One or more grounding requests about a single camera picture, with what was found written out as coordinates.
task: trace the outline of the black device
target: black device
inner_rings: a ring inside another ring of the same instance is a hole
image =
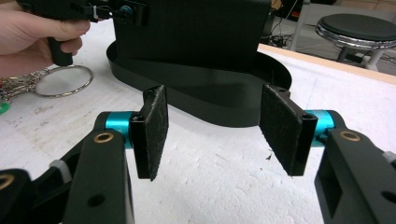
[[[262,104],[260,128],[288,175],[304,174],[311,143],[325,147],[315,179],[325,223],[395,223],[396,158],[336,111],[303,111],[285,89],[264,85]]]
[[[0,223],[134,223],[125,148],[134,146],[138,177],[153,180],[168,130],[165,87],[143,98],[138,112],[101,113],[36,180],[21,169],[0,171]]]
[[[38,16],[55,20],[89,20],[113,18],[121,23],[141,25],[144,23],[146,5],[134,1],[101,0],[18,0],[18,4]],[[62,42],[49,38],[52,60],[56,65],[67,66],[73,63],[72,54],[60,49]]]

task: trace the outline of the keys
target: keys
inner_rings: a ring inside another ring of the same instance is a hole
[[[1,78],[0,102],[10,102],[26,92],[35,92],[37,83],[49,73],[50,70],[46,68],[21,77]]]

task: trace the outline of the finger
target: finger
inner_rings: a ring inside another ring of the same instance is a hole
[[[87,33],[91,26],[89,21],[56,21],[23,12],[18,19],[18,26],[35,38],[74,39]]]
[[[82,40],[81,38],[71,39],[68,41],[64,41],[61,45],[61,50],[65,53],[72,53],[81,49],[82,47]]]
[[[8,3],[0,4],[0,9],[22,11],[22,8],[20,7],[20,5],[18,5],[17,2],[8,2]]]

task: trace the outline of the metal stool leg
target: metal stool leg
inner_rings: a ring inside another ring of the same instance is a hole
[[[343,47],[343,48],[341,49],[340,54],[338,54],[337,62],[340,63],[340,62],[342,62],[342,61],[346,58],[346,56],[347,56],[347,50],[348,50],[347,47]]]
[[[378,63],[378,60],[381,58],[382,54],[385,52],[384,49],[377,49],[373,51],[372,56],[364,56],[363,57],[363,64],[364,67],[378,72],[378,68],[376,67],[376,63]]]

